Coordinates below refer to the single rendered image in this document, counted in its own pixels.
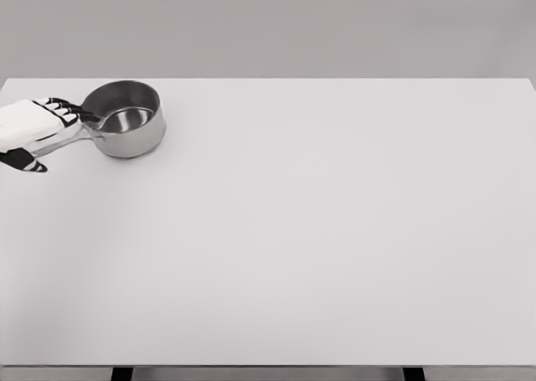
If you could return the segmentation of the silver steel saucepan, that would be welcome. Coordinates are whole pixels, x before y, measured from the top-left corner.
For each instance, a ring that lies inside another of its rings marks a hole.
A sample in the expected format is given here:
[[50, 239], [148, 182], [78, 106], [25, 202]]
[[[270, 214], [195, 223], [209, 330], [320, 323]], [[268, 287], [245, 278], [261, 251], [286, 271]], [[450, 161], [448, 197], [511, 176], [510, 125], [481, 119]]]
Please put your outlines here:
[[138, 80], [104, 84], [91, 91], [81, 107], [97, 120], [34, 142], [28, 150], [42, 157], [72, 142], [90, 140], [109, 157], [134, 158], [154, 150], [167, 130], [159, 94]]

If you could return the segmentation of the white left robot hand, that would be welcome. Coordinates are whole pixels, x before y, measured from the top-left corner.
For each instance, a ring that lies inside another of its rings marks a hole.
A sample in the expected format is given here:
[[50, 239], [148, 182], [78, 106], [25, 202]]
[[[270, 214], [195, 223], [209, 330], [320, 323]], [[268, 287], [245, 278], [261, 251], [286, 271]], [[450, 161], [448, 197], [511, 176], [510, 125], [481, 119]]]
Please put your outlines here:
[[47, 172], [36, 152], [58, 149], [101, 119], [58, 97], [24, 99], [0, 107], [0, 163], [20, 172]]

